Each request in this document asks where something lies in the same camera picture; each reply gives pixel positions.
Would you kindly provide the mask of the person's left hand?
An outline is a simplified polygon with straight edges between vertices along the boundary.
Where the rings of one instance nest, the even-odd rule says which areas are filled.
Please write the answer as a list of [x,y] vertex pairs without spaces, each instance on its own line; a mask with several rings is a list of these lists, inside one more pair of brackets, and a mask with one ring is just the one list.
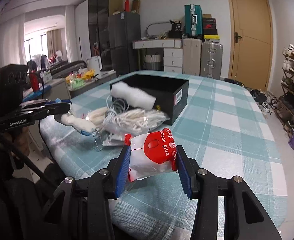
[[11,129],[9,133],[4,133],[6,139],[11,141],[15,147],[20,150],[24,156],[30,154],[29,143],[28,143],[29,128],[22,127]]

